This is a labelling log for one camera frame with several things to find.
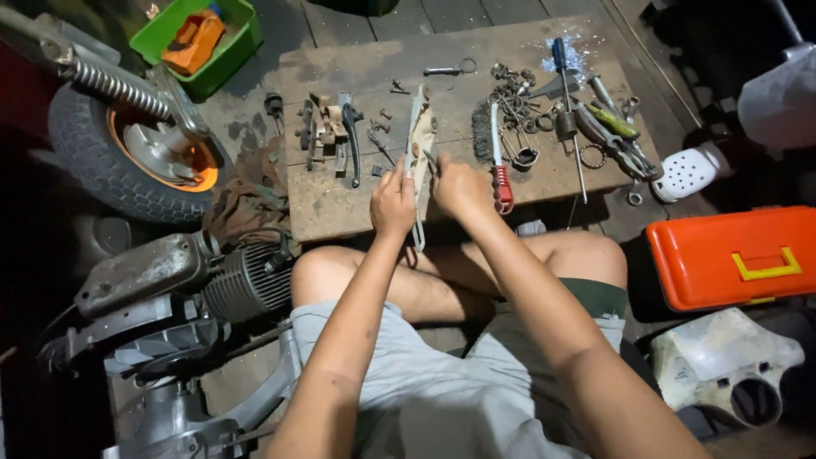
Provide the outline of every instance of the brown rag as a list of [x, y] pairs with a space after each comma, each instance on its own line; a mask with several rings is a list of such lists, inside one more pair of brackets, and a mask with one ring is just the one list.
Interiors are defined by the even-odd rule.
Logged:
[[202, 227], [221, 247], [246, 243], [280, 243], [283, 230], [293, 256], [300, 246], [291, 240], [289, 191], [286, 187], [286, 140], [273, 137], [267, 146], [238, 154], [229, 182], [213, 190], [212, 208]]

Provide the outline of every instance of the orange toolbox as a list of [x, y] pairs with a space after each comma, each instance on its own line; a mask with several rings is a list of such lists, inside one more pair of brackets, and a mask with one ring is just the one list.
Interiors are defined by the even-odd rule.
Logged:
[[680, 312], [816, 292], [816, 209], [660, 221], [646, 237], [663, 293]]

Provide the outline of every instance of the spring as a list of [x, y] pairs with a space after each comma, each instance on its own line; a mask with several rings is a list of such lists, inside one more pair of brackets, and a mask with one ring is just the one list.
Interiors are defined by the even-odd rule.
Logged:
[[161, 120], [170, 118], [170, 108], [159, 100], [157, 94], [151, 94], [84, 60], [74, 59], [73, 67], [64, 76]]
[[575, 124], [575, 114], [572, 112], [558, 112], [556, 116], [556, 138], [560, 141], [572, 139], [578, 133]]

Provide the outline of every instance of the tire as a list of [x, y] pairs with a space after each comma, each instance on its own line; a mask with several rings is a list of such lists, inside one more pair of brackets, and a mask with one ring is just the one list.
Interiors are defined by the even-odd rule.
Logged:
[[[127, 216], [151, 223], [198, 223], [212, 206], [212, 189], [191, 193], [165, 185], [119, 148], [108, 128], [109, 104], [71, 83], [54, 95], [48, 132], [64, 168], [88, 193]], [[232, 161], [215, 139], [209, 150], [218, 165], [215, 186], [224, 185]]]

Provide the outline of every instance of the red brush handle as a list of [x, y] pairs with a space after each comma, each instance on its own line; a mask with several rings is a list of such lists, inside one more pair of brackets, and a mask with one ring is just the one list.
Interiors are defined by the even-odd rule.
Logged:
[[512, 189], [508, 180], [508, 169], [505, 166], [493, 166], [493, 197], [496, 198], [496, 211], [500, 215], [507, 215], [512, 210]]

